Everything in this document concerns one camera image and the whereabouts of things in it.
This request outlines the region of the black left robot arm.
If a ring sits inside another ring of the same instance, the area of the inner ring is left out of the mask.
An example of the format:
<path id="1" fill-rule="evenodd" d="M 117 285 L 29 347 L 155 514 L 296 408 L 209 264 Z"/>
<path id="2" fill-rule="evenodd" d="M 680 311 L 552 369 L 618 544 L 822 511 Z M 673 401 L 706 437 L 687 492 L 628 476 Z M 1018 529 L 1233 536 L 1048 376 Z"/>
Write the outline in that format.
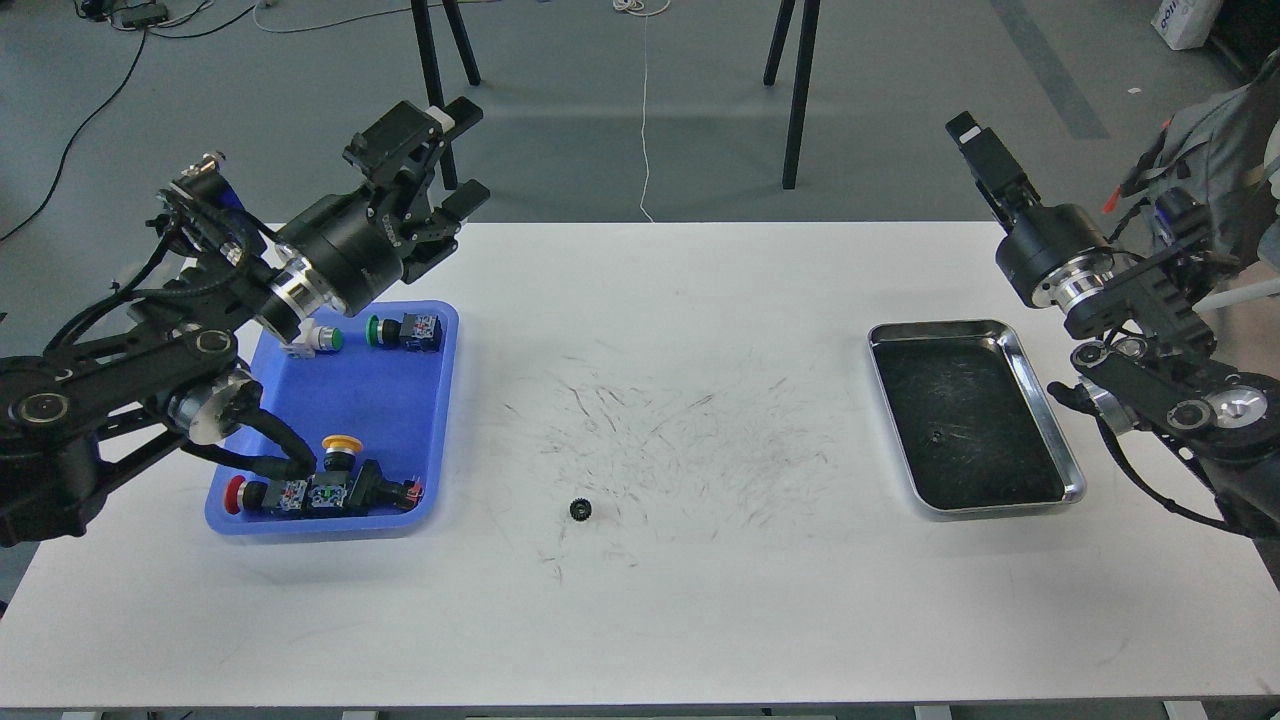
<path id="1" fill-rule="evenodd" d="M 308 445 L 261 406 L 236 332 L 296 340 L 323 306 L 353 316 L 457 250 L 490 196 L 471 179 L 434 206 L 447 149 L 483 118 L 467 97 L 397 102 L 353 136 L 364 177 L 270 231 L 209 152 L 157 196 L 143 269 L 68 322 L 38 356 L 3 360 L 3 544 L 81 537 L 106 497 L 175 450 L 271 479 L 315 471 Z"/>

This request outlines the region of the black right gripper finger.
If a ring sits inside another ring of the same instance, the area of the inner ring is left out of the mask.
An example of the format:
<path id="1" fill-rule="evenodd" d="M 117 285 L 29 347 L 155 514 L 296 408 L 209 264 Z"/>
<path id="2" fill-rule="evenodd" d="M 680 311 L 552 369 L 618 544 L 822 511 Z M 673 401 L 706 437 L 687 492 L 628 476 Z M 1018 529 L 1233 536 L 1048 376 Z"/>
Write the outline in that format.
<path id="1" fill-rule="evenodd" d="M 945 129 L 997 223 L 1015 225 L 1021 211 L 1041 205 L 1025 169 L 991 128 L 980 127 L 969 111 L 961 111 L 946 122 Z"/>

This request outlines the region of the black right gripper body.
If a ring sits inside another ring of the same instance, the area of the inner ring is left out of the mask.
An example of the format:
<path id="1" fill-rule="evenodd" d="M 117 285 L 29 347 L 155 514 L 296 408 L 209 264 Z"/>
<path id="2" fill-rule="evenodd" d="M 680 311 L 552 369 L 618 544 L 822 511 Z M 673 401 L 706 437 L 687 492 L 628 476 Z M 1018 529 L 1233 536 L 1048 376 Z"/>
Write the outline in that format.
<path id="1" fill-rule="evenodd" d="M 997 266 L 1024 306 L 1041 309 L 1060 301 L 1068 277 L 1107 275 L 1115 260 L 1083 208 L 1038 204 L 1014 213 L 997 246 Z"/>

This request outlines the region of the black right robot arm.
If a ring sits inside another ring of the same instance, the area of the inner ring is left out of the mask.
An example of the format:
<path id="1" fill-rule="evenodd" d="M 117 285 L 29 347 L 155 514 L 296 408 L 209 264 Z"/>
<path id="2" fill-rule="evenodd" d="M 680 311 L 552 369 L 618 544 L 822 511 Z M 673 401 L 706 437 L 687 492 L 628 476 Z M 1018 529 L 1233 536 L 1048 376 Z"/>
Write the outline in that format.
<path id="1" fill-rule="evenodd" d="M 1005 237 L 995 260 L 1028 307 L 1057 307 L 1076 340 L 1078 386 L 1051 395 L 1092 415 L 1114 461 L 1143 492 L 1117 437 L 1148 430 L 1211 492 L 1220 519 L 1162 495 L 1170 512 L 1254 541 L 1277 538 L 1277 380 L 1213 359 L 1204 297 L 1211 211 L 1183 188 L 1152 202 L 1155 251 L 1112 246 L 1078 205 L 1044 205 L 989 128 L 946 124 Z"/>

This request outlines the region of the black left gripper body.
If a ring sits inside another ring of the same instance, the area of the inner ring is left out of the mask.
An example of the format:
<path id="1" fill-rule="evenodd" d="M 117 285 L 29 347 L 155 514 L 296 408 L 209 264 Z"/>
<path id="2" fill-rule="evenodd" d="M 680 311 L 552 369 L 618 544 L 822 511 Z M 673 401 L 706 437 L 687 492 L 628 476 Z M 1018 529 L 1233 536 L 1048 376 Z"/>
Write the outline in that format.
<path id="1" fill-rule="evenodd" d="M 413 283 L 442 261 L 442 238 L 404 229 L 402 215 L 370 208 L 360 191 L 328 195 L 276 232 L 285 264 L 271 278 L 262 325 L 280 341 L 302 333 L 320 307 L 357 316 L 397 282 Z"/>

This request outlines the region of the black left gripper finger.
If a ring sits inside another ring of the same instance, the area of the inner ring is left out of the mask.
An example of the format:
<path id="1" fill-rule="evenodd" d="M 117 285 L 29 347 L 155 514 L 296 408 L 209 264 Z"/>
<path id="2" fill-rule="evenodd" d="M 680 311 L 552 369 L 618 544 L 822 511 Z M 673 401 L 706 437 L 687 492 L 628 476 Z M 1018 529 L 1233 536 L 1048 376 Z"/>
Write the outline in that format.
<path id="1" fill-rule="evenodd" d="M 406 222 L 408 252 L 404 255 L 404 279 L 419 281 L 440 265 L 458 247 L 457 234 L 463 223 L 492 196 L 490 190 L 470 179 L 452 192 L 440 206 L 420 222 Z"/>
<path id="2" fill-rule="evenodd" d="M 399 101 L 355 133 L 342 156 L 376 190 L 417 191 L 434 179 L 453 141 L 483 118 L 483 109 L 467 97 L 425 110 Z"/>

